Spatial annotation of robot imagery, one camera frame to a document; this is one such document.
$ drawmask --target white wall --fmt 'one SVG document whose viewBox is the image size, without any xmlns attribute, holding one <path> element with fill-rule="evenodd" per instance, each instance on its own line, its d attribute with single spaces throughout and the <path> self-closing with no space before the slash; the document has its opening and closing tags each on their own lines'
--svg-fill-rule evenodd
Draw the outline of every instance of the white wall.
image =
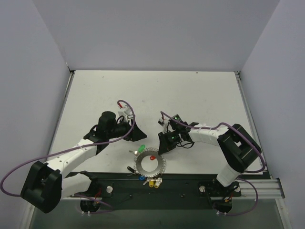
<svg viewBox="0 0 305 229">
<path fill-rule="evenodd" d="M 305 1 L 281 0 L 241 71 L 268 168 L 304 228 Z"/>
<path fill-rule="evenodd" d="M 47 154 L 69 71 L 31 0 L 0 3 L 0 177 Z M 4 184 L 20 193 L 29 167 Z M 0 228 L 19 228 L 25 201 L 0 193 Z"/>
<path fill-rule="evenodd" d="M 33 0 L 69 67 L 241 70 L 279 0 Z"/>
</svg>

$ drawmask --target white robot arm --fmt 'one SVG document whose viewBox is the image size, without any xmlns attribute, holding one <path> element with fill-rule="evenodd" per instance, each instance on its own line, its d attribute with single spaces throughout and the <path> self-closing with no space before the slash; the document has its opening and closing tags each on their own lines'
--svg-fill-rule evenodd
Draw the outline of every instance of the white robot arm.
<svg viewBox="0 0 305 229">
<path fill-rule="evenodd" d="M 158 134 L 160 140 L 159 154 L 173 150 L 182 141 L 190 143 L 201 142 L 219 146 L 224 153 L 227 164 L 217 175 L 216 179 L 224 187 L 231 185 L 258 158 L 258 154 L 242 138 L 236 135 L 234 131 L 227 127 L 214 129 L 199 123 L 191 123 L 190 126 L 196 128 L 192 129 L 179 125 L 179 123 L 182 123 L 187 126 L 187 123 L 183 122 L 179 115 L 175 115 L 173 119 L 176 122 L 166 119 L 160 119 L 158 122 L 162 126 L 164 126 L 164 123 L 169 122 L 173 129 L 172 132 L 165 132 L 163 130 Z M 250 141 L 260 153 L 262 152 L 258 144 L 241 125 L 235 124 L 233 128 Z"/>
<path fill-rule="evenodd" d="M 96 185 L 97 179 L 86 171 L 73 177 L 66 176 L 85 160 L 99 154 L 112 138 L 125 136 L 126 141 L 146 138 L 146 134 L 138 128 L 130 112 L 129 107 L 121 107 L 118 120 L 115 113 L 103 112 L 98 124 L 79 141 L 74 147 L 75 150 L 45 163 L 35 162 L 23 185 L 21 197 L 44 213 L 48 213 L 62 198 L 87 191 L 90 185 Z"/>
</svg>

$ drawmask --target metal ring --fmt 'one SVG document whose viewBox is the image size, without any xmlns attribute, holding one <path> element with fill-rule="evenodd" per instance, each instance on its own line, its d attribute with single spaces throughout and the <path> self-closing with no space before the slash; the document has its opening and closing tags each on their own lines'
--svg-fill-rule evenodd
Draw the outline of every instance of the metal ring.
<svg viewBox="0 0 305 229">
<path fill-rule="evenodd" d="M 158 166 L 154 171 L 148 172 L 148 171 L 144 170 L 142 167 L 142 161 L 147 156 L 154 156 L 156 158 L 156 160 L 158 161 Z M 151 148 L 148 148 L 145 151 L 141 152 L 135 159 L 136 170 L 142 176 L 145 176 L 145 177 L 155 177 L 155 176 L 161 174 L 165 170 L 164 164 L 165 164 L 164 159 L 158 154 L 158 151 L 153 150 Z"/>
</svg>

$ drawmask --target yellow led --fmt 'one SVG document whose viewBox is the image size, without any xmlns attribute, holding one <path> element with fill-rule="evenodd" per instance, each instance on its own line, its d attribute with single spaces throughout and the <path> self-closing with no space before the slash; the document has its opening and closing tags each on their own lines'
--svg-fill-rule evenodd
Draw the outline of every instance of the yellow led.
<svg viewBox="0 0 305 229">
<path fill-rule="evenodd" d="M 153 187 L 153 181 L 149 181 L 149 187 Z"/>
</svg>

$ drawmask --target green led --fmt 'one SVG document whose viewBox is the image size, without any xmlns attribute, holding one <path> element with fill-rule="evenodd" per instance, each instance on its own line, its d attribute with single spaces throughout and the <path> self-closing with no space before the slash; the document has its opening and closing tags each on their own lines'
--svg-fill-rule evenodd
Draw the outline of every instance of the green led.
<svg viewBox="0 0 305 229">
<path fill-rule="evenodd" d="M 141 145 L 138 149 L 138 151 L 141 153 L 145 149 L 145 145 Z"/>
</svg>

